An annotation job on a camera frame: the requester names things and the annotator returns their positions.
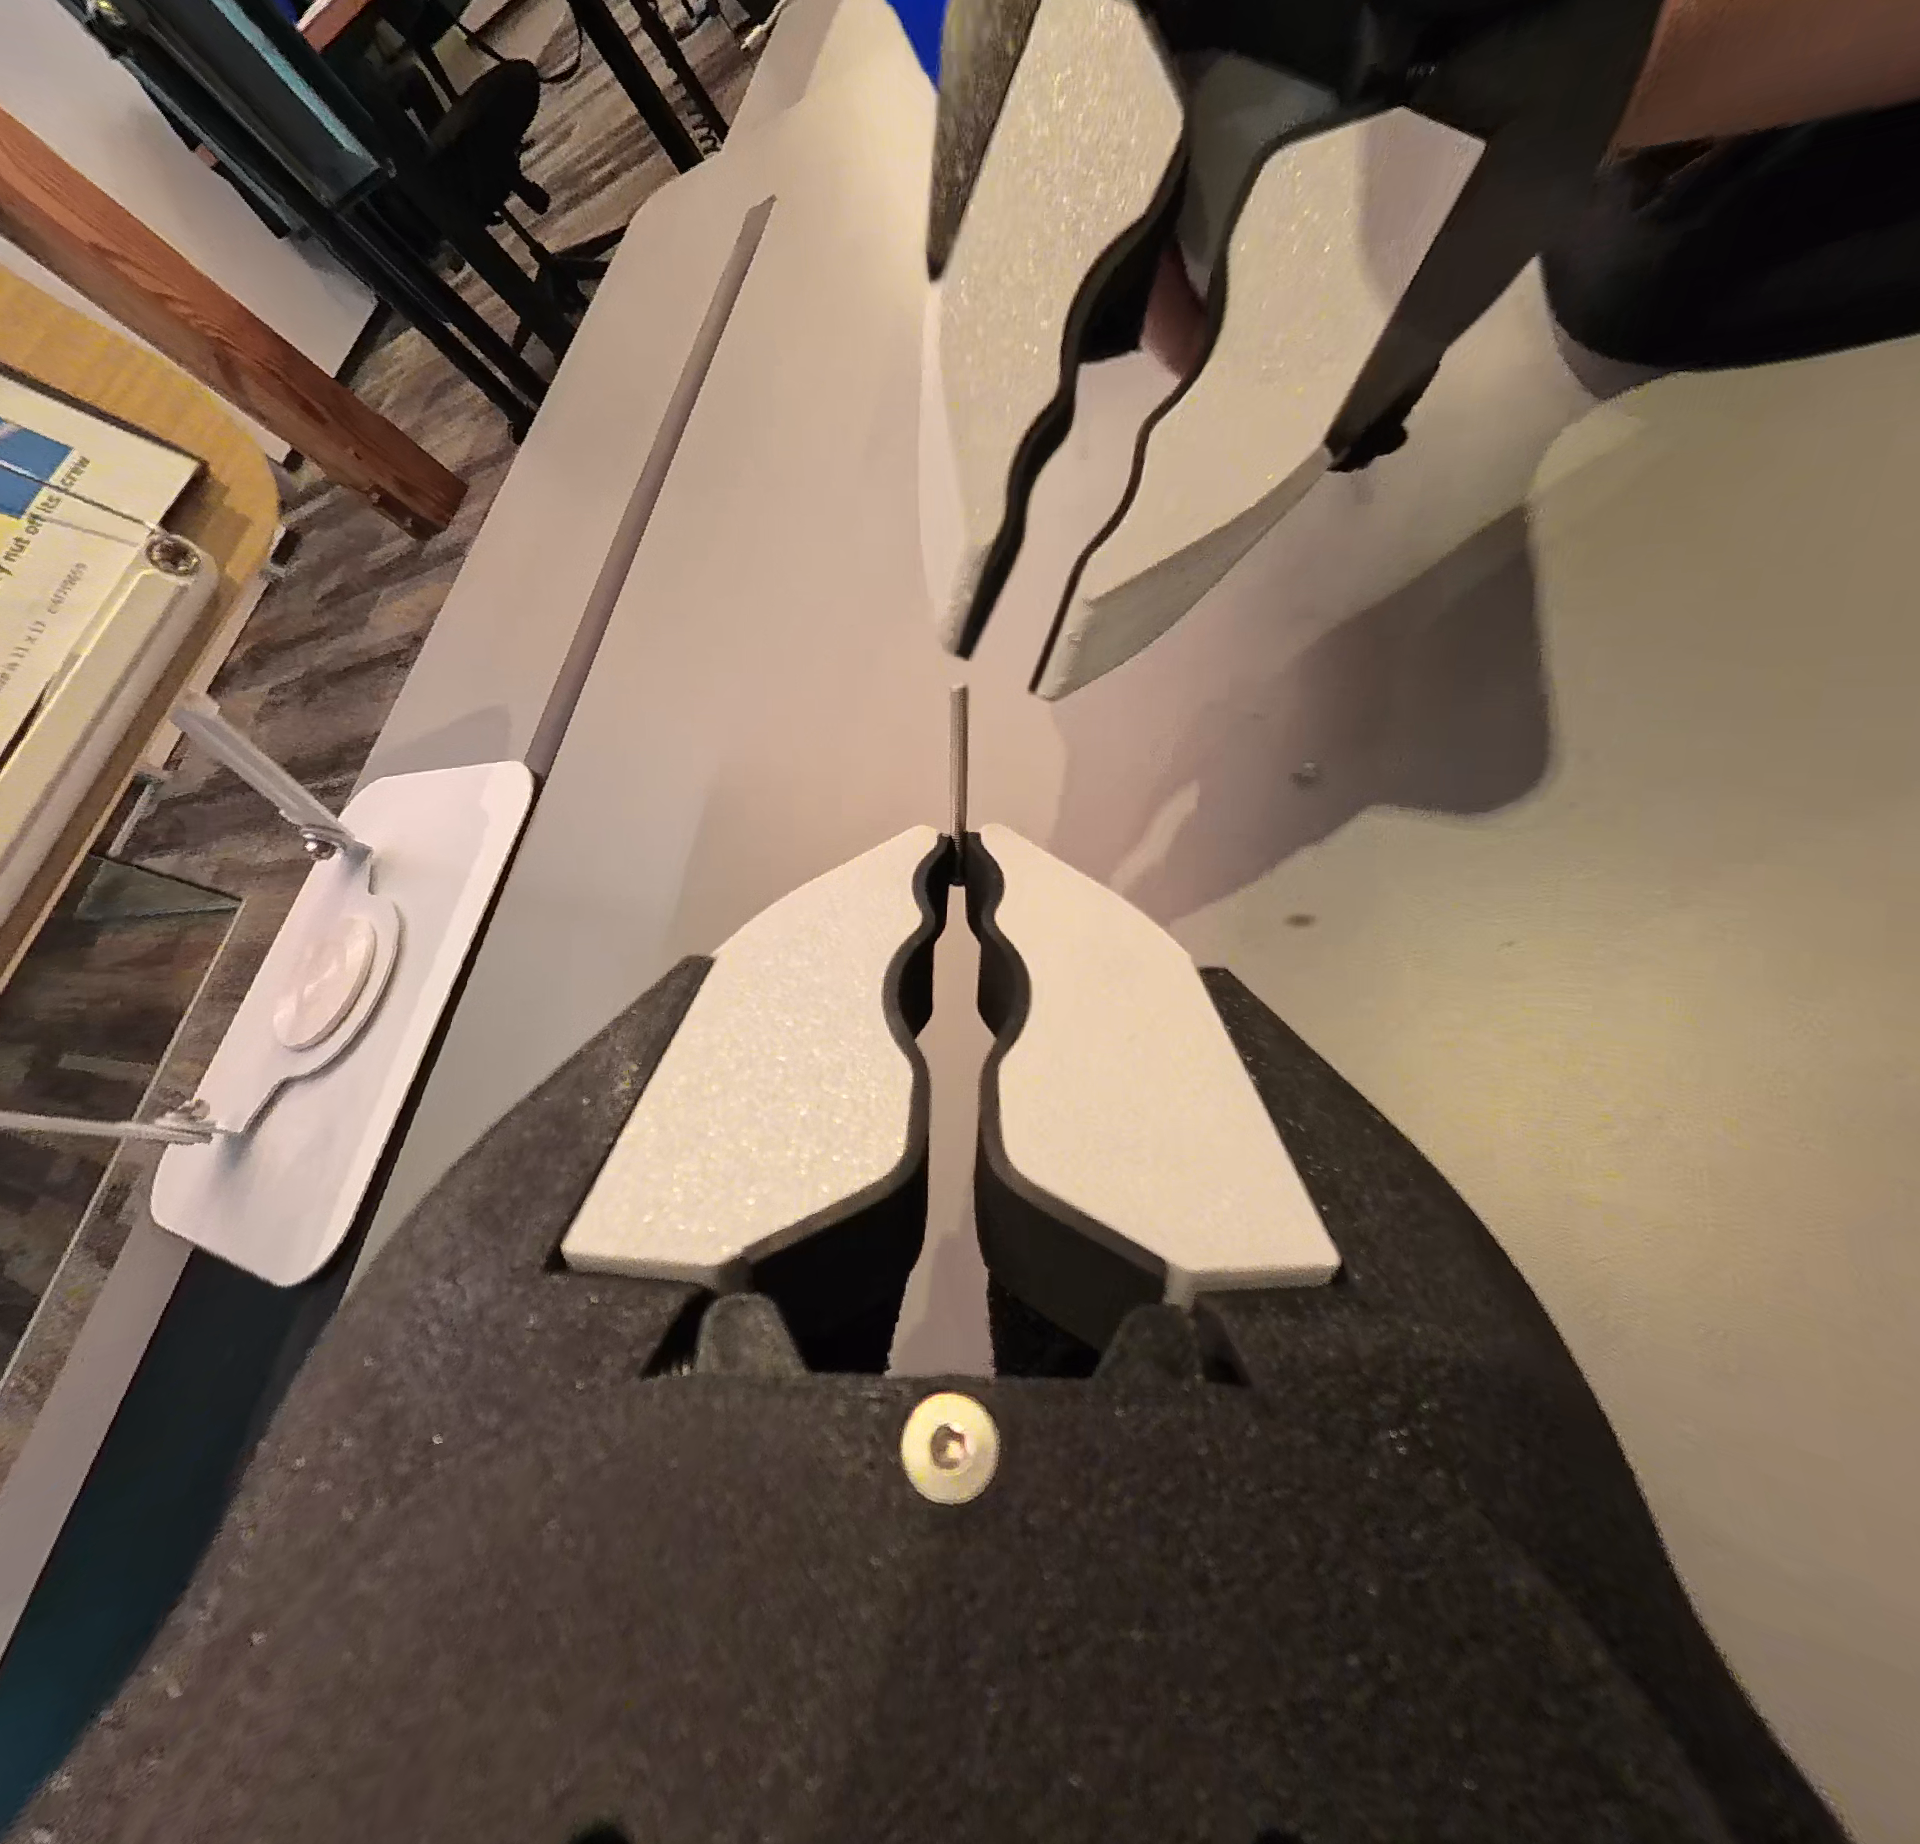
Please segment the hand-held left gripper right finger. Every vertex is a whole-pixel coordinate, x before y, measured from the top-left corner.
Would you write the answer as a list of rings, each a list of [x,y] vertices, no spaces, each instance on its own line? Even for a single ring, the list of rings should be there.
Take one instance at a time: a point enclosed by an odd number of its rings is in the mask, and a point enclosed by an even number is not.
[[[967,893],[992,1282],[1079,1345],[1143,1304],[1326,1285],[1338,1247],[1189,953],[1006,824],[970,835]]]

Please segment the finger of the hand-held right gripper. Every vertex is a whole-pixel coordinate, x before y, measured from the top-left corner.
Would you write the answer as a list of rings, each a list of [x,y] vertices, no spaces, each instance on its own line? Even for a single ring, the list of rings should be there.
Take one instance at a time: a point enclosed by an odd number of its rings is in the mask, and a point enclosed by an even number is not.
[[[1119,511],[1071,569],[1041,701],[1165,634],[1331,468],[1356,388],[1484,144],[1397,107],[1258,162],[1212,275],[1212,343],[1139,425]]]
[[[1134,0],[1039,0],[945,272],[927,283],[918,544],[933,628],[973,656],[1090,317],[1173,205],[1183,96]]]

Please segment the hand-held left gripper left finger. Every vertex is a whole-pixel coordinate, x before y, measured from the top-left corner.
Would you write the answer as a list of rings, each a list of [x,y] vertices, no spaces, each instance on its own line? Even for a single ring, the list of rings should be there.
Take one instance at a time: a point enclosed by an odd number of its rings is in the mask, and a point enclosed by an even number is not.
[[[560,1236],[567,1269],[751,1289],[800,1341],[888,1341],[925,1240],[933,824],[719,942]]]

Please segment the person's right forearm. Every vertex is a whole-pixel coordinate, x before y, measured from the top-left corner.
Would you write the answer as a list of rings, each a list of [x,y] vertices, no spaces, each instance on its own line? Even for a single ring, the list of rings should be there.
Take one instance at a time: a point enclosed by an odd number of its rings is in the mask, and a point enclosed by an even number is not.
[[[1916,100],[1916,0],[1663,0],[1611,156]]]

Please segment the person's right hand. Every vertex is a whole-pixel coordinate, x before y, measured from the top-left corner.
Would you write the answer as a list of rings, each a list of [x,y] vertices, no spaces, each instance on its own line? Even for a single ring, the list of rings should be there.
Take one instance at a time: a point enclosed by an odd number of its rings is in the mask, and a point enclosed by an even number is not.
[[[1189,286],[1174,242],[1159,252],[1139,314],[1139,345],[1179,381],[1186,381],[1210,347],[1210,309]]]

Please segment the black wrist rest pad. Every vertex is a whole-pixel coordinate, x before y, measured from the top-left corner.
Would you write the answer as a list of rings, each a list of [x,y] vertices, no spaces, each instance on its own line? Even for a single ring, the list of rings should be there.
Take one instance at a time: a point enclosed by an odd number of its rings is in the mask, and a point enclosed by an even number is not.
[[[1651,146],[1542,252],[1566,338],[1633,368],[1761,368],[1916,333],[1916,104]]]

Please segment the black office chair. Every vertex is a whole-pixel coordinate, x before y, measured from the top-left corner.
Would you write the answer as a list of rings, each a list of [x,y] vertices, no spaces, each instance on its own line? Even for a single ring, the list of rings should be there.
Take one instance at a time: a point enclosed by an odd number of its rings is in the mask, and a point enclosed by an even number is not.
[[[548,248],[521,220],[517,208],[548,216],[548,193],[521,165],[543,104],[543,71],[533,60],[492,60],[464,91],[448,96],[429,73],[405,79],[403,107],[417,115],[429,157],[457,193],[475,205],[488,229],[506,228],[533,257],[537,294],[567,323],[587,317],[627,225],[600,229],[565,248]]]

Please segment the monitor on floor stand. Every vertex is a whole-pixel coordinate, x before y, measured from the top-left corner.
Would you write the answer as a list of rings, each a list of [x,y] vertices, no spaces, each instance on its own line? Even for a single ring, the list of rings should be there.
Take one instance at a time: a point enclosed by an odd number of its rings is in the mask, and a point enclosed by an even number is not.
[[[444,254],[552,352],[569,323],[495,242],[405,113],[364,107],[270,0],[55,0],[262,208],[324,246],[394,317],[533,431],[545,376],[466,302]]]

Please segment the wooden instruction board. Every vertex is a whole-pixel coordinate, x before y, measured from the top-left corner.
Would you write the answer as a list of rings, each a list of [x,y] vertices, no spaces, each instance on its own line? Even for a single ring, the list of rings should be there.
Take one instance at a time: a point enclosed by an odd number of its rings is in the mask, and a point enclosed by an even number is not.
[[[152,731],[172,715],[226,610],[245,601],[245,586],[277,539],[281,493],[256,438],[204,386],[11,272],[4,272],[4,371],[200,457],[202,478],[173,516],[217,574],[213,603],[190,623],[73,812],[51,837],[32,840],[21,859],[4,857],[4,978],[8,978],[128,791]]]

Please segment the printed instruction sheet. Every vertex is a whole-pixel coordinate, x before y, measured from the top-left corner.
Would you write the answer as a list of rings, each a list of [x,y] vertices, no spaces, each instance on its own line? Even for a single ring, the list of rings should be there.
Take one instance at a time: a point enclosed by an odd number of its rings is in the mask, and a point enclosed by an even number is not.
[[[51,837],[130,731],[215,566],[202,460],[4,371],[4,857]]]

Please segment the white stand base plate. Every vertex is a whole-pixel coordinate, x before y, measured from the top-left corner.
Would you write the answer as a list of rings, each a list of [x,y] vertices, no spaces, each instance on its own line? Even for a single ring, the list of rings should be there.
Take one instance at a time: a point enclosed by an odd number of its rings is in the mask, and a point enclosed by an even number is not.
[[[537,782],[521,760],[442,766],[332,812],[207,698],[180,698],[173,726],[298,831],[311,868],[183,1105],[154,1122],[4,1113],[4,1130],[162,1147],[152,1225],[298,1285],[368,1200]]]

